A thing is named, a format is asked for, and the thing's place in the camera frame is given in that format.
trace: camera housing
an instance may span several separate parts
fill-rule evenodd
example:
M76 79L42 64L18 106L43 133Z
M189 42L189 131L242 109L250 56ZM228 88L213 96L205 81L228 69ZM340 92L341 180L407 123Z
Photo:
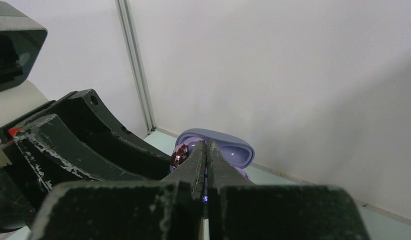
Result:
M0 92L28 78L46 38L46 28L0 1Z

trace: case lid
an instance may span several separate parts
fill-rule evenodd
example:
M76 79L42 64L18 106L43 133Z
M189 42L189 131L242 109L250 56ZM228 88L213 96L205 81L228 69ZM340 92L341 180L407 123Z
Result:
M223 157L234 167L244 169L253 162L255 155L253 147L239 137L218 131L191 128L179 135L175 145L184 143L192 149L197 141L207 142L210 139L216 141Z

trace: white wall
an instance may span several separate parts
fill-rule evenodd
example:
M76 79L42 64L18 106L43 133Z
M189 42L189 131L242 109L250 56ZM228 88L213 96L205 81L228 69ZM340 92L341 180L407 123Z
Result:
M6 0L47 28L28 79L50 100L94 89L127 129L147 134L114 0Z
M411 219L411 0L131 0L158 127Z

